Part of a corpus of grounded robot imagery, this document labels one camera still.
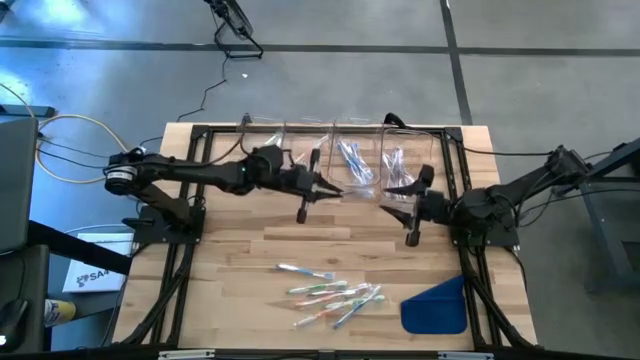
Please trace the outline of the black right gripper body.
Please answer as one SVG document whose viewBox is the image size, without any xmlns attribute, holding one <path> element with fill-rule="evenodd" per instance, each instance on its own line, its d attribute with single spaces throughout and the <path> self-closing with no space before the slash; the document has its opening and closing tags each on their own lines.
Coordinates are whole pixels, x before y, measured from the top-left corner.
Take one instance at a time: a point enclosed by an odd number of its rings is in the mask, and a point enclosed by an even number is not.
<svg viewBox="0 0 640 360">
<path fill-rule="evenodd" d="M 430 165 L 423 165 L 418 178 L 408 186 L 407 195 L 415 198 L 409 218 L 408 234 L 405 244 L 416 247 L 420 240 L 420 222 L 446 222 L 449 217 L 449 201 L 444 194 L 431 189 L 435 170 Z"/>
</svg>

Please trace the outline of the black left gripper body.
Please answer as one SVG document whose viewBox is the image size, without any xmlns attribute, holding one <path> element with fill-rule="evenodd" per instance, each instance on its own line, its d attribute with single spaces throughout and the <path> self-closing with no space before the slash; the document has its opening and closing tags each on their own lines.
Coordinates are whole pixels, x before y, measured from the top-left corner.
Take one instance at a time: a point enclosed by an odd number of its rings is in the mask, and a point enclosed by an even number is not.
<svg viewBox="0 0 640 360">
<path fill-rule="evenodd" d="M 304 224 L 307 219 L 309 205 L 319 200 L 319 192 L 313 189 L 317 180 L 315 167 L 320 159 L 320 150 L 314 148 L 310 155 L 310 167 L 294 164 L 290 169 L 281 170 L 279 180 L 281 191 L 299 196 L 302 201 L 297 211 L 296 222 Z"/>
</svg>

